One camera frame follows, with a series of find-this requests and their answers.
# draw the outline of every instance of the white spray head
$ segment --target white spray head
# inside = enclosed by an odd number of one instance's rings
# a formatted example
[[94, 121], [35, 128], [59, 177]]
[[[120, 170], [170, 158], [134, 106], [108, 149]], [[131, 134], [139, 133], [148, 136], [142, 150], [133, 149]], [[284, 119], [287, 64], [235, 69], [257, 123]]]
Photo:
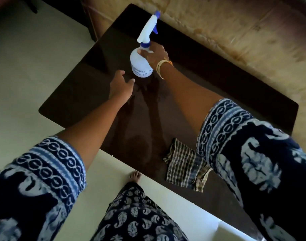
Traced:
[[150, 43], [150, 34], [153, 31], [154, 33], [158, 33], [156, 29], [156, 23], [158, 22], [158, 18], [160, 17], [160, 12], [156, 11], [151, 18], [147, 21], [142, 32], [139, 34], [137, 42], [141, 43], [141, 46], [144, 48], [149, 47]]

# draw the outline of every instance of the checkered cleaning cloth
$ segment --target checkered cleaning cloth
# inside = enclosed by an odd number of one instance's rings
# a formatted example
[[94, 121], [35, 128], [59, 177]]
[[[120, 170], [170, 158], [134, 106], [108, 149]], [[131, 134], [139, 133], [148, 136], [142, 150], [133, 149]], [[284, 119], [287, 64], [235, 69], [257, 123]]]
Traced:
[[174, 138], [170, 152], [163, 160], [168, 164], [167, 182], [203, 192], [207, 176], [212, 170], [203, 157]]

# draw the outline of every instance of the bracelet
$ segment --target bracelet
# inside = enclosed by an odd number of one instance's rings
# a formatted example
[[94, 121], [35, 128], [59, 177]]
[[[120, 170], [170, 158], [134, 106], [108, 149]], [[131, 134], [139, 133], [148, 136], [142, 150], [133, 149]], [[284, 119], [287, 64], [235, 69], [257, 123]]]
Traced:
[[158, 75], [161, 77], [161, 79], [163, 79], [162, 78], [162, 76], [161, 76], [161, 74], [160, 74], [160, 67], [161, 67], [161, 65], [163, 64], [163, 63], [169, 63], [169, 64], [171, 64], [172, 66], [173, 66], [173, 63], [171, 62], [171, 61], [168, 61], [168, 60], [160, 60], [159, 62], [158, 62], [158, 64], [157, 64], [157, 66], [156, 66], [156, 72], [158, 73]]

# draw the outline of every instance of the patterned sleeve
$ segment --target patterned sleeve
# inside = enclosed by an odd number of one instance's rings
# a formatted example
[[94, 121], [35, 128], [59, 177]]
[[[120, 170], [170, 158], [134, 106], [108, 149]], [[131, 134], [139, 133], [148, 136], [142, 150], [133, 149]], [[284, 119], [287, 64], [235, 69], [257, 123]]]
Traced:
[[0, 171], [0, 240], [53, 240], [85, 186], [73, 147], [44, 139]]
[[305, 239], [306, 154], [289, 135], [222, 99], [205, 118], [197, 153], [267, 240]]

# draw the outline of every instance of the glossy tabletop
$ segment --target glossy tabletop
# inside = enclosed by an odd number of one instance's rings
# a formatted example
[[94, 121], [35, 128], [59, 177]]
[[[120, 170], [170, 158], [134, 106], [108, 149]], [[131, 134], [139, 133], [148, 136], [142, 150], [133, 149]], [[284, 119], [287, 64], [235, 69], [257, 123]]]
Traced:
[[[195, 149], [197, 136], [175, 104], [166, 83], [154, 72], [138, 78], [130, 64], [136, 39], [151, 14], [131, 4], [70, 72], [39, 112], [68, 127], [107, 100], [109, 83], [117, 69], [135, 78], [131, 99], [119, 111], [102, 150], [154, 179], [192, 203], [252, 237], [255, 225], [226, 184], [211, 172], [203, 193], [167, 183], [163, 161], [174, 137]], [[196, 83], [237, 102], [255, 117], [291, 133], [298, 105], [249, 73], [173, 29], [161, 20], [158, 35], [174, 66]]]

